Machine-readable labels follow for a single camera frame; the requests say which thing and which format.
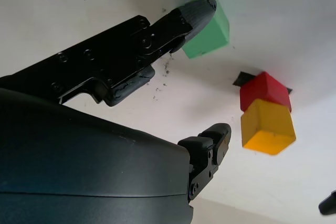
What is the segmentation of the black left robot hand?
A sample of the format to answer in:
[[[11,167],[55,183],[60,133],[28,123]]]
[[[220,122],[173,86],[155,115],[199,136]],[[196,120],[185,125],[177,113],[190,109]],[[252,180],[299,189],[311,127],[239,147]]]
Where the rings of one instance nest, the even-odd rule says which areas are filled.
[[[319,203],[318,208],[323,216],[336,214],[336,191],[333,191],[330,196]]]

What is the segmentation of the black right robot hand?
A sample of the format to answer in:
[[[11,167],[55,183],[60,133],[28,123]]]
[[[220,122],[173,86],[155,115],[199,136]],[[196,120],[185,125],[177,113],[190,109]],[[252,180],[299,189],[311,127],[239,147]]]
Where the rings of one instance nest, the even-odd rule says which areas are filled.
[[[65,103],[85,93],[117,105],[216,9],[196,0],[154,24],[135,16],[2,77],[1,223],[190,223],[190,201],[228,151],[228,124],[173,144]]]

